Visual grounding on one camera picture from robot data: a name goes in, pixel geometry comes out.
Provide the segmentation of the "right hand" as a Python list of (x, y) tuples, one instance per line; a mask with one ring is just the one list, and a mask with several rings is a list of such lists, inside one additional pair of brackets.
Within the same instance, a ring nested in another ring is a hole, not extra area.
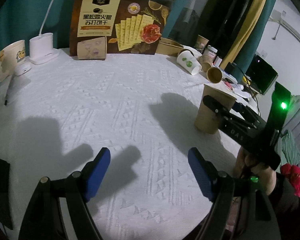
[(264, 168), (261, 164), (253, 164), (251, 155), (243, 147), (240, 147), (233, 171), (234, 176), (239, 178), (243, 168), (249, 166), (251, 166), (251, 172), (259, 177), (259, 181), (266, 195), (270, 195), (276, 186), (276, 172), (270, 167)]

